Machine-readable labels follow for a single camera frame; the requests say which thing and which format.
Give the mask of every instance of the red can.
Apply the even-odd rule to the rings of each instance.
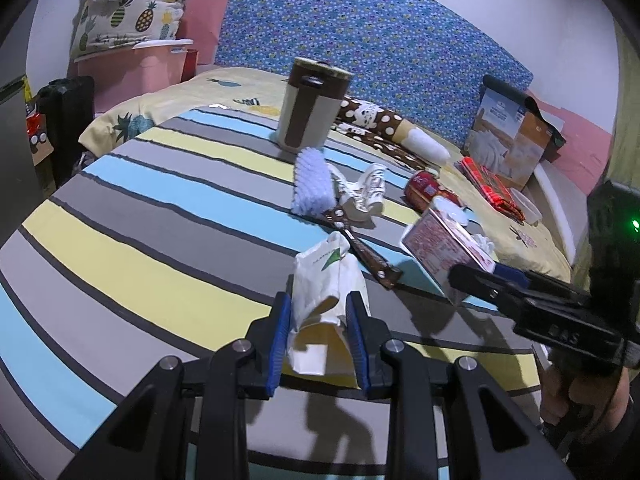
[[[436,178],[428,171],[418,171],[409,179],[404,188],[404,196],[407,202],[421,213],[429,208],[435,196],[441,195],[462,207],[458,196],[441,186]]]

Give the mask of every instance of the brown polka dot brush handle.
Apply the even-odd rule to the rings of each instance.
[[[324,216],[331,222],[335,229],[347,238],[356,257],[362,262],[376,281],[387,290],[394,288],[402,276],[402,270],[391,265],[383,256],[353,234],[343,209],[338,206],[336,209],[326,211]]]

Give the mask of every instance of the canister lid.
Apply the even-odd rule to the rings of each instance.
[[[331,66],[324,62],[307,59],[306,57],[297,57],[293,64],[308,70],[313,70],[314,72],[336,77],[338,79],[346,79],[347,81],[351,81],[353,79],[353,74],[347,70],[338,68],[337,66]]]

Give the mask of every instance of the pink wall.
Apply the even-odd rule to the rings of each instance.
[[[607,163],[611,134],[566,108],[556,108],[538,98],[536,101],[541,110],[564,121],[562,136],[566,144],[558,151],[553,166],[588,194]]]
[[[187,0],[177,38],[193,40],[198,64],[213,62],[229,0]]]

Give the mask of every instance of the red plaid cloth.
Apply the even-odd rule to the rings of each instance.
[[[524,222],[524,215],[513,201],[511,193],[491,171],[484,166],[478,166],[470,156],[460,161],[460,171],[496,211],[521,224]]]

